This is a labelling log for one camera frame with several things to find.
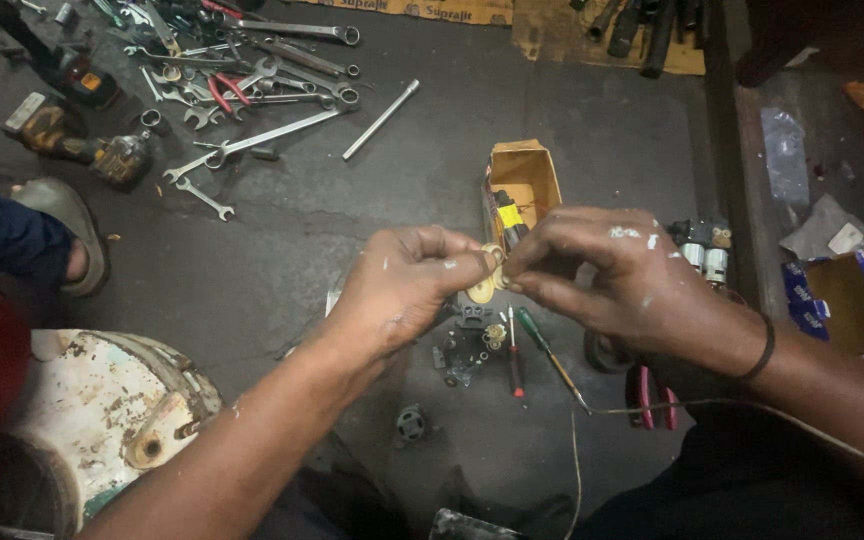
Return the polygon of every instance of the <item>forearm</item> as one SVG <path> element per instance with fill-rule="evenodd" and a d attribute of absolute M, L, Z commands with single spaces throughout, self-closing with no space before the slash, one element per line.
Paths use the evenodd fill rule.
<path fill-rule="evenodd" d="M 765 348 L 762 317 L 733 305 L 712 316 L 716 338 L 690 358 L 724 375 L 748 373 Z M 778 325 L 772 358 L 749 387 L 763 403 L 864 452 L 864 358 Z M 856 463 L 864 472 L 864 461 Z"/>
<path fill-rule="evenodd" d="M 306 452 L 380 370 L 366 352 L 308 341 L 78 538 L 248 536 Z"/>

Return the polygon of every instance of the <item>red screwdriver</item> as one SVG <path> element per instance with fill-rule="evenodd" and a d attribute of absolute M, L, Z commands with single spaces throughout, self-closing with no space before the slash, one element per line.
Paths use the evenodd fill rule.
<path fill-rule="evenodd" d="M 511 344 L 509 346 L 509 364 L 511 367 L 511 395 L 516 398 L 525 397 L 525 388 L 522 387 L 522 366 L 519 363 L 519 347 L 516 346 L 516 322 L 512 313 L 512 303 L 509 302 L 509 333 Z"/>

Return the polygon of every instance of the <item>power drill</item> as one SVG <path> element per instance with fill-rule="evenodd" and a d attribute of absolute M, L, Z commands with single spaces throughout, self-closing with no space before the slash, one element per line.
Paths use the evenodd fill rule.
<path fill-rule="evenodd" d="M 115 189 L 132 188 L 152 164 L 148 131 L 86 139 L 82 118 L 65 104 L 59 96 L 31 92 L 2 131 L 42 156 L 88 164 L 89 171 Z"/>
<path fill-rule="evenodd" d="M 18 8 L 0 0 L 0 26 L 29 51 L 31 68 L 52 88 L 96 109 L 111 104 L 119 94 L 112 75 L 68 47 L 50 49 L 22 20 Z"/>

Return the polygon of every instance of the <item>cardboard box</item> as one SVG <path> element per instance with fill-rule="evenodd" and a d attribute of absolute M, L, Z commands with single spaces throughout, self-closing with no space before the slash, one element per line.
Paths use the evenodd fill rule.
<path fill-rule="evenodd" d="M 298 0 L 337 8 L 447 20 L 466 24 L 512 24 L 513 0 Z"/>
<path fill-rule="evenodd" d="M 486 242 L 494 242 L 506 252 L 509 248 L 505 245 L 496 204 L 499 190 L 505 190 L 514 199 L 522 222 L 530 231 L 550 209 L 562 203 L 552 156 L 545 146 L 535 139 L 496 144 L 488 159 L 482 184 L 482 208 Z"/>
<path fill-rule="evenodd" d="M 798 328 L 864 355 L 864 251 L 782 266 L 789 314 Z"/>

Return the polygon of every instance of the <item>black wristband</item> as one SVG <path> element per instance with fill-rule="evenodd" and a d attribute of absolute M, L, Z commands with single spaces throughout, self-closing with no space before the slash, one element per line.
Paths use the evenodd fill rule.
<path fill-rule="evenodd" d="M 772 325 L 772 320 L 765 313 L 761 313 L 762 320 L 765 321 L 765 350 L 762 351 L 762 358 L 758 359 L 755 367 L 751 368 L 749 373 L 742 374 L 736 377 L 738 381 L 749 381 L 756 375 L 760 374 L 765 369 L 765 364 L 772 359 L 772 352 L 776 350 L 776 329 Z"/>

